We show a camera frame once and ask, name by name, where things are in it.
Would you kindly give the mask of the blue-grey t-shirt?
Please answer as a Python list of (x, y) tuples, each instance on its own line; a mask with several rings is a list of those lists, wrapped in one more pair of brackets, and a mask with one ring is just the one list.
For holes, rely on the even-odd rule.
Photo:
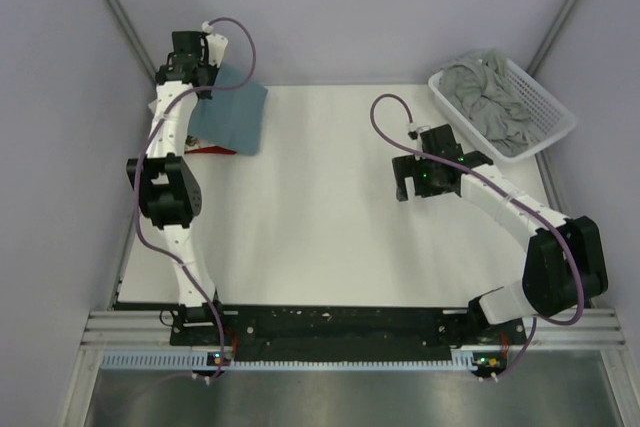
[(268, 90), (250, 80), (239, 89), (213, 91), (193, 110), (188, 135), (210, 141), (236, 154), (254, 156), (260, 150), (262, 120)]

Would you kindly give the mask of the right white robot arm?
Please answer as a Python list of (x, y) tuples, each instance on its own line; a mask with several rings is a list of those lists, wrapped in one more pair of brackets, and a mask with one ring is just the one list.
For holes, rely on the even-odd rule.
[(571, 218), (520, 190), (479, 151), (464, 152), (450, 125), (414, 128), (417, 144), (392, 160), (396, 198), (455, 194), (484, 211), (523, 249), (520, 279), (469, 302), (466, 327), (476, 341), (498, 336), (504, 323), (534, 314), (550, 318), (608, 289), (599, 228)]

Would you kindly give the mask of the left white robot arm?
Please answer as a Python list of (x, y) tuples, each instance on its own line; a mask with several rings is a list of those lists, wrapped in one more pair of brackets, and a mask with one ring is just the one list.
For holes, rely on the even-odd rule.
[(216, 287), (196, 247), (193, 223), (203, 206), (200, 186), (185, 159), (191, 115), (201, 99), (209, 99), (228, 40), (213, 33), (176, 31), (173, 49), (155, 75), (156, 99), (151, 132), (144, 151), (127, 162), (134, 189), (135, 216), (150, 221), (160, 236), (147, 240), (140, 222), (136, 233), (148, 249), (168, 258), (178, 284), (178, 322), (192, 323), (205, 343), (226, 334), (225, 317), (213, 310)]

